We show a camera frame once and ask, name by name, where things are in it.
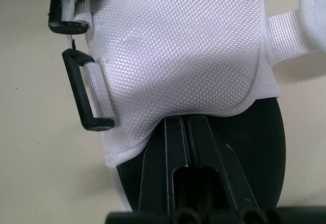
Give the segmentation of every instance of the rectangular buckle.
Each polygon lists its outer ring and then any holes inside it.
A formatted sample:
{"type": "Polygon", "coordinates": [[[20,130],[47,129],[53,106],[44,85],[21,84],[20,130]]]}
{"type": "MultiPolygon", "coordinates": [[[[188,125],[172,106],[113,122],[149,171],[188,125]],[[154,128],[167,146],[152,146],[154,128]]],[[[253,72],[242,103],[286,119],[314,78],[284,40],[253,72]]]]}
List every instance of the rectangular buckle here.
{"type": "Polygon", "coordinates": [[[67,69],[73,96],[76,101],[81,124],[88,131],[108,131],[115,126],[111,118],[95,118],[88,100],[86,88],[80,73],[80,66],[89,62],[95,62],[89,55],[75,50],[67,49],[62,53],[67,69]]]}
{"type": "Polygon", "coordinates": [[[52,32],[64,35],[80,35],[89,29],[86,22],[62,21],[61,0],[51,0],[48,26],[52,32]]]}

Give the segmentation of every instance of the white foam padding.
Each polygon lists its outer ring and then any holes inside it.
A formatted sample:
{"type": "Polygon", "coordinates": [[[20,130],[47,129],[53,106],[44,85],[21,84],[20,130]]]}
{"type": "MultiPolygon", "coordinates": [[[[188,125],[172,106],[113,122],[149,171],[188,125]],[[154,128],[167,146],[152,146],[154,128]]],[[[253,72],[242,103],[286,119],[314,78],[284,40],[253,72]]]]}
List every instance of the white foam padding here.
{"type": "Polygon", "coordinates": [[[302,27],[320,51],[326,52],[326,0],[300,0],[302,27]]]}

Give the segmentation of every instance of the white woven fabric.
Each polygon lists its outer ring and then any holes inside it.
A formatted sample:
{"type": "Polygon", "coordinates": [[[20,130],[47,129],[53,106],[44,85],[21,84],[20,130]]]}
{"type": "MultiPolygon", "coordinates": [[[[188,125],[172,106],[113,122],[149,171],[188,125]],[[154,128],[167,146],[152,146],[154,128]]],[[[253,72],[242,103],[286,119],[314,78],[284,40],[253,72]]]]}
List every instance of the white woven fabric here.
{"type": "Polygon", "coordinates": [[[267,21],[263,0],[91,0],[97,64],[86,74],[109,167],[137,156],[166,116],[232,116],[280,94],[271,65],[308,53],[298,11],[267,21]]]}
{"type": "Polygon", "coordinates": [[[298,10],[269,18],[274,62],[291,59],[315,50],[301,28],[298,10]]]}

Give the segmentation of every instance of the black plastic buckle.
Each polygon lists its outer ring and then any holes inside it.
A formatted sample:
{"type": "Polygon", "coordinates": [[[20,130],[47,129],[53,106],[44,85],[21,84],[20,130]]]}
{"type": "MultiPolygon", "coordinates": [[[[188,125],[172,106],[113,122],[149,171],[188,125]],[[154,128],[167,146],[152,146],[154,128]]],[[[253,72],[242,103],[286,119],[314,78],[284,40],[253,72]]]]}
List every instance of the black plastic buckle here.
{"type": "Polygon", "coordinates": [[[80,35],[88,31],[86,22],[62,21],[62,1],[51,0],[48,26],[51,31],[64,35],[80,35]]]}
{"type": "Polygon", "coordinates": [[[62,53],[67,69],[73,96],[76,101],[81,124],[88,131],[108,131],[114,128],[115,123],[111,118],[95,118],[88,100],[85,85],[80,73],[80,66],[95,62],[89,55],[75,49],[67,49],[62,53]]]}

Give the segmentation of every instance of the beige floor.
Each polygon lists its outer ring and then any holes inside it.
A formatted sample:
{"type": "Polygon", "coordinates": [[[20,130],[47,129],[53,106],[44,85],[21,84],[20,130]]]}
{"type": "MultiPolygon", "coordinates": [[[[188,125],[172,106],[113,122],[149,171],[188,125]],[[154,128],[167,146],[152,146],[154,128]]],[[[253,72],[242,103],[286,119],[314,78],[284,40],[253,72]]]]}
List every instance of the beige floor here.
{"type": "MultiPolygon", "coordinates": [[[[103,223],[120,210],[101,136],[82,129],[49,0],[0,0],[0,223],[103,223]]],[[[266,0],[268,15],[298,0],[266,0]]],[[[326,54],[275,66],[287,138],[280,205],[326,204],[326,54]]]]}

